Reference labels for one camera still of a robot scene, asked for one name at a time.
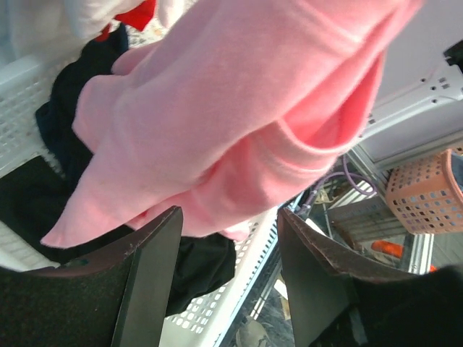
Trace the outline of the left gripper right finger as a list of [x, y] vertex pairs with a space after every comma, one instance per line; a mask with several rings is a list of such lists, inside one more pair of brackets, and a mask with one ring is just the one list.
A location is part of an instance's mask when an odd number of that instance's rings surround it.
[[278, 213], [297, 346], [460, 346], [462, 266], [424, 275], [370, 260]]

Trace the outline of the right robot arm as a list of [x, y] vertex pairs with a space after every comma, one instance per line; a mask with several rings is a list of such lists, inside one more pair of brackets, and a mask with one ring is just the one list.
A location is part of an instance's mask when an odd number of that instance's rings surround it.
[[370, 112], [368, 125], [351, 155], [370, 160], [362, 146], [365, 140], [415, 116], [461, 102], [462, 42], [459, 41], [443, 52], [443, 61], [429, 75], [378, 102]]

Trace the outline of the pink t shirt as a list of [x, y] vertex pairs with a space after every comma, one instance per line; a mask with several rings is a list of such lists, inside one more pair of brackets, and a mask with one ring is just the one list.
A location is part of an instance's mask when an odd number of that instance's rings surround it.
[[389, 43], [421, 1], [199, 1], [82, 89], [72, 128], [100, 189], [139, 229], [240, 241], [323, 176], [368, 121]]

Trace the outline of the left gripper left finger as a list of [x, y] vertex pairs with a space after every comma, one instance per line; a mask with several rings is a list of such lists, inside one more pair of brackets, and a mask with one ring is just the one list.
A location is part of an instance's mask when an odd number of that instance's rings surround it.
[[3, 346], [157, 346], [182, 232], [171, 207], [64, 267], [1, 269]]

